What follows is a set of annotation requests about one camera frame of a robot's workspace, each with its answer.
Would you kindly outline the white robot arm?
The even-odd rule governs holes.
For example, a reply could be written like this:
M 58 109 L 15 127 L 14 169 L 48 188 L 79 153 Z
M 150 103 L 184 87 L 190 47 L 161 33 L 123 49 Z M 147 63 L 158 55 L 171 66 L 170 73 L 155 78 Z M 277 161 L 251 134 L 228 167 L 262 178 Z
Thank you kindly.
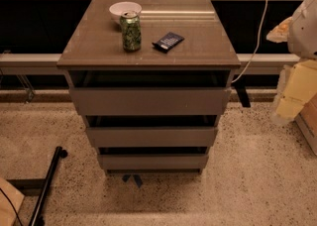
M 271 121 L 286 125 L 317 94 L 317 0 L 304 0 L 266 38 L 287 42 L 288 50 L 299 57 L 297 64 L 281 71 L 272 104 Z

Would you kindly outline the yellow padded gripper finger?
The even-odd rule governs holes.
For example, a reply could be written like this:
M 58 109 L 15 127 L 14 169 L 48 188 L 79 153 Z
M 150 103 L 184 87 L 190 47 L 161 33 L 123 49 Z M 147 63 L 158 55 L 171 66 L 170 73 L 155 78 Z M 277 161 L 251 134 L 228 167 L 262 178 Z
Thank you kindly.
M 305 59 L 285 65 L 278 79 L 271 121 L 276 125 L 292 122 L 317 93 L 317 61 Z

